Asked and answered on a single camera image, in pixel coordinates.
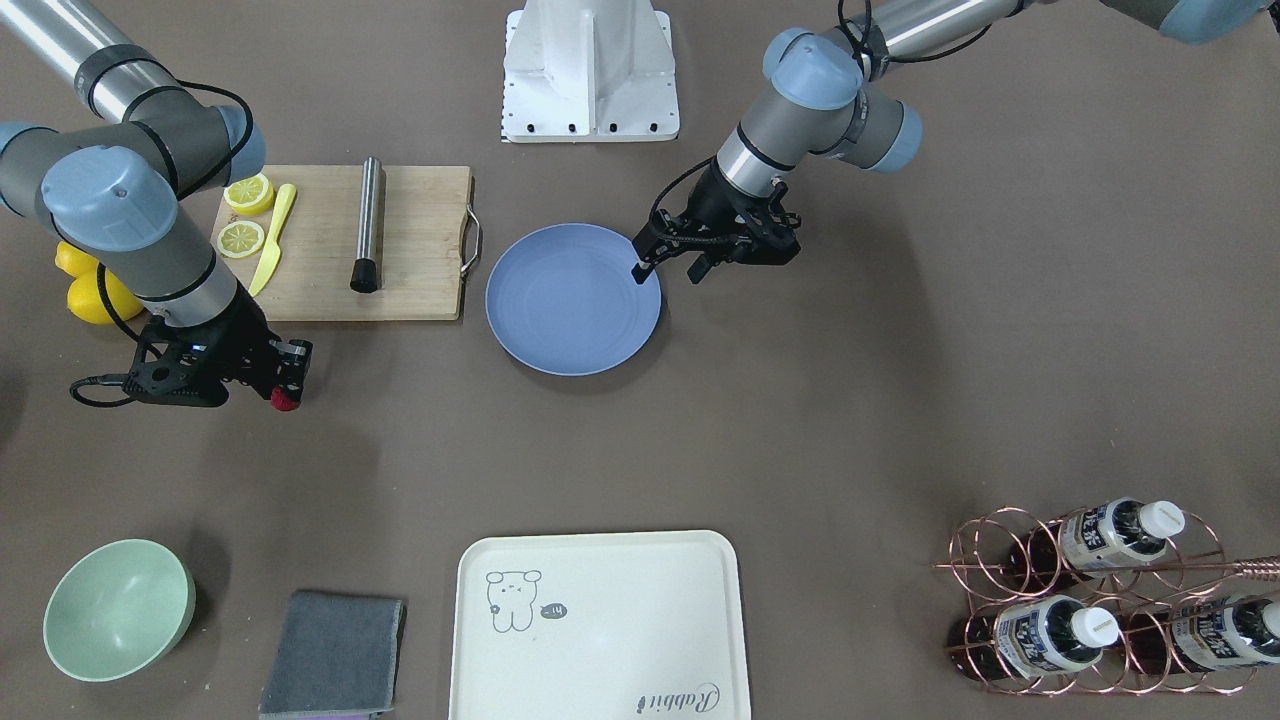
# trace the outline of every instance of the metal cylinder tool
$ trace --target metal cylinder tool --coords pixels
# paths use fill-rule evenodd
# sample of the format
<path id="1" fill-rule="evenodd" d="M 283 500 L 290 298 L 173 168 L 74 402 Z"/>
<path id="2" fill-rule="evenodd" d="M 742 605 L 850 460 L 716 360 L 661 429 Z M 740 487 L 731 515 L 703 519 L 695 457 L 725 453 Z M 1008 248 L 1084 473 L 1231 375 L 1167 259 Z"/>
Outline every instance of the metal cylinder tool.
<path id="1" fill-rule="evenodd" d="M 356 236 L 356 265 L 351 270 L 351 290 L 376 292 L 383 284 L 383 209 L 387 201 L 387 174 L 383 163 L 365 160 L 360 188 L 360 225 Z"/>

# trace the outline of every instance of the copper wire rack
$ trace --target copper wire rack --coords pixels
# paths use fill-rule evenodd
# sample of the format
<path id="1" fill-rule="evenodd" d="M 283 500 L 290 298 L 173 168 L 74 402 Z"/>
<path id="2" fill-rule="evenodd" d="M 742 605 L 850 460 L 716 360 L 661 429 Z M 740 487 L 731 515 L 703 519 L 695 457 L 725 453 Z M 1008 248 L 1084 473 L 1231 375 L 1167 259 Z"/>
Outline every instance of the copper wire rack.
<path id="1" fill-rule="evenodd" d="M 1082 579 L 1068 591 L 1053 591 L 1059 578 L 1071 573 L 1062 561 L 1053 529 L 1068 515 L 1043 521 L 1019 507 L 1000 507 L 956 529 L 947 548 L 947 561 L 934 568 L 948 570 L 964 588 L 969 615 L 963 620 L 960 637 L 969 637 L 970 625 L 978 618 L 993 615 L 1018 602 L 1062 592 L 1088 606 L 1105 607 L 1119 618 L 1123 628 L 1120 641 L 1103 652 L 1098 664 L 1082 673 L 1043 678 L 1024 679 L 1000 652 L 984 652 L 987 657 L 993 656 L 1011 676 L 982 679 L 983 689 L 1019 696 L 1144 696 L 1156 692 L 1229 696 L 1244 689 L 1257 674 L 1257 667 L 1203 673 L 1184 666 L 1174 652 L 1167 619 L 1185 607 L 1220 598 L 1228 592 L 1244 593 L 1242 583 L 1280 583 L 1280 555 L 1228 560 L 1217 533 L 1199 516 L 1187 512 L 1185 529 L 1169 539 L 1158 564 L 1116 568 L 1105 575 L 1092 571 L 1093 578 Z M 1032 550 L 1027 538 L 1034 530 L 1042 530 L 1039 534 L 1052 542 L 1057 555 L 1052 573 L 1032 569 Z M 1231 605 L 1274 594 L 1280 594 L 1280 591 L 1247 593 L 1244 600 Z M 1164 643 L 1164 662 L 1143 661 L 1135 652 L 1137 647 L 1151 647 L 1151 643 Z M 980 675 L 974 651 L 993 647 L 993 642 L 960 643 L 948 644 L 946 652 L 957 670 Z"/>

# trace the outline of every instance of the folded napkin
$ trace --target folded napkin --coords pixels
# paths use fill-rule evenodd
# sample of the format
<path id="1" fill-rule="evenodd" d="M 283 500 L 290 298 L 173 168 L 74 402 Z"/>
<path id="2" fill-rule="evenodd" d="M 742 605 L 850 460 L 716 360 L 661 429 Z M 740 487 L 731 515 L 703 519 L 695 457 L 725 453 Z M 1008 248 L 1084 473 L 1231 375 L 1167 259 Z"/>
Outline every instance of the folded napkin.
<path id="1" fill-rule="evenodd" d="M 403 616 L 398 600 L 293 593 L 259 717 L 347 720 L 390 710 Z"/>

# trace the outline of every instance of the lemon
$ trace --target lemon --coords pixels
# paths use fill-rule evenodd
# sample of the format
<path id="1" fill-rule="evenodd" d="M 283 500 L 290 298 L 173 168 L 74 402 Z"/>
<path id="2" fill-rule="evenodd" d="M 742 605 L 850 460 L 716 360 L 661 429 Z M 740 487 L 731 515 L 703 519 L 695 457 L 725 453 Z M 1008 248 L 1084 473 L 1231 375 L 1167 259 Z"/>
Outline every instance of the lemon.
<path id="1" fill-rule="evenodd" d="M 64 240 L 58 243 L 58 254 L 54 255 L 54 265 L 58 265 L 58 268 L 68 275 L 78 278 L 84 273 L 92 273 L 97 269 L 97 258 L 93 258 L 88 252 L 84 252 L 79 247 L 76 247 Z"/>
<path id="2" fill-rule="evenodd" d="M 218 251 L 228 258 L 248 258 L 262 247 L 266 233 L 253 220 L 236 220 L 218 233 Z"/>
<path id="3" fill-rule="evenodd" d="M 106 297 L 122 320 L 128 320 L 142 311 L 138 299 L 133 297 L 129 288 L 124 287 L 110 270 L 106 272 Z M 72 287 L 67 288 L 67 309 L 86 323 L 111 324 L 111 316 L 106 314 L 102 297 L 97 293 L 97 273 L 84 273 L 72 281 Z"/>
<path id="4" fill-rule="evenodd" d="M 241 215 L 260 215 L 271 209 L 275 202 L 275 188 L 266 176 L 259 173 L 232 183 L 223 191 L 227 206 Z"/>

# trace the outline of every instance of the cutting board handle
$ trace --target cutting board handle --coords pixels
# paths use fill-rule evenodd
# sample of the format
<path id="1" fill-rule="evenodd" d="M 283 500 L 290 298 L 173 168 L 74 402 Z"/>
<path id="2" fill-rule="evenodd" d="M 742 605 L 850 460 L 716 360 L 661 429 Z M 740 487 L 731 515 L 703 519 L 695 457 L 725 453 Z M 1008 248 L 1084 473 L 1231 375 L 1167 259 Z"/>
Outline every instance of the cutting board handle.
<path id="1" fill-rule="evenodd" d="M 471 265 L 475 265 L 476 260 L 480 259 L 480 246 L 484 243 L 484 229 L 480 227 L 480 218 L 476 217 L 476 211 L 471 208 L 470 202 L 467 202 L 467 225 L 475 225 L 476 228 L 476 250 L 471 254 L 471 258 L 468 258 L 465 263 L 462 263 L 462 266 L 458 268 L 458 277 L 462 279 L 467 279 L 467 273 L 471 272 Z M 466 249 L 465 237 L 462 238 L 462 247 L 463 250 Z"/>

